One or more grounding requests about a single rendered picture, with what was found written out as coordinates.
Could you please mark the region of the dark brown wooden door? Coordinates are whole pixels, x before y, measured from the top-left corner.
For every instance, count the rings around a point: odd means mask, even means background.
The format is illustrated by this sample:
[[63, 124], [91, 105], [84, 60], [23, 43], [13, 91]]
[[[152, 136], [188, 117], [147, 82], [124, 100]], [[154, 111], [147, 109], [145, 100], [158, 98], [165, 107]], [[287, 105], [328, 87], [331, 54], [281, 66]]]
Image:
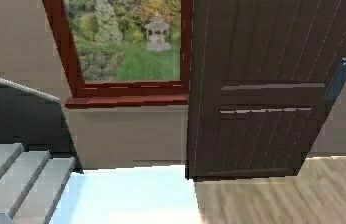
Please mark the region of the dark brown wooden door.
[[335, 101], [346, 0], [194, 0], [186, 176], [295, 176]]

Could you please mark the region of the grey sofa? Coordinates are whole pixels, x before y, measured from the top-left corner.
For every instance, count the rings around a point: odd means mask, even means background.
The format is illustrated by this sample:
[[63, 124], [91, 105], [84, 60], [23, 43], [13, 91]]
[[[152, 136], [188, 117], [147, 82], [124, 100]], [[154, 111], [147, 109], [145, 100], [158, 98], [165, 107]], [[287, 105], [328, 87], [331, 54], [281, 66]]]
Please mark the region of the grey sofa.
[[60, 99], [0, 77], [0, 224], [50, 224], [81, 170]]

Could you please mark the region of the red framed window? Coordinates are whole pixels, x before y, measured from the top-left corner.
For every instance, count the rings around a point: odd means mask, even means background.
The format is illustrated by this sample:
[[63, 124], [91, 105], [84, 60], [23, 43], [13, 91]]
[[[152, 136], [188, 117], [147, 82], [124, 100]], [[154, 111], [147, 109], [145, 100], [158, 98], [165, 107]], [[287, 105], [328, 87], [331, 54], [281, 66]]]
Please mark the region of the red framed window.
[[68, 109], [187, 105], [191, 74], [193, 0], [180, 0], [180, 79], [94, 83], [83, 78], [62, 0], [42, 0], [58, 55], [71, 92]]

